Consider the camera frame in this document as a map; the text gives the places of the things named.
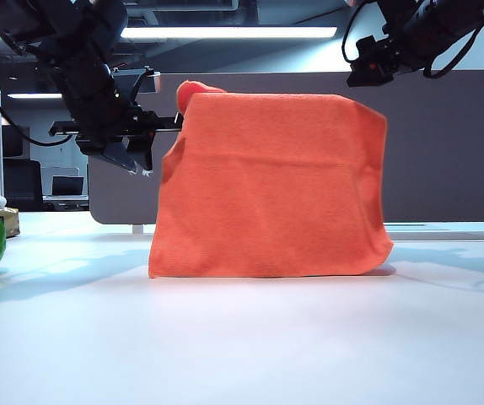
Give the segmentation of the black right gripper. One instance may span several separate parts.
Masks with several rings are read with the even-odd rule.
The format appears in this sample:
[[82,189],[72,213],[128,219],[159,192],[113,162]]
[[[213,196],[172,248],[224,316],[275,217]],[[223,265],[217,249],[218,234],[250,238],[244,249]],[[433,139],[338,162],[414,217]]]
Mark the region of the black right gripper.
[[390,38],[375,40],[367,36],[358,40],[356,47],[358,58],[350,62],[352,72],[347,78],[350,88],[380,86],[392,81],[396,74],[411,72]]

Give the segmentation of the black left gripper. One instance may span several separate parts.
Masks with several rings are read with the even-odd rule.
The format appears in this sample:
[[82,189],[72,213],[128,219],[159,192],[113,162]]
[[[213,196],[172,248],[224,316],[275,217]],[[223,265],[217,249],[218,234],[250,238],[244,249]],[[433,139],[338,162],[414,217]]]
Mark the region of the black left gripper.
[[105,112],[99,107],[71,121],[54,121],[50,135],[74,135],[83,154],[101,159],[135,174],[137,164],[143,170],[153,170],[153,140],[157,132],[177,132],[183,116],[158,116],[145,111],[135,100],[125,100],[121,94],[115,100],[122,103]]

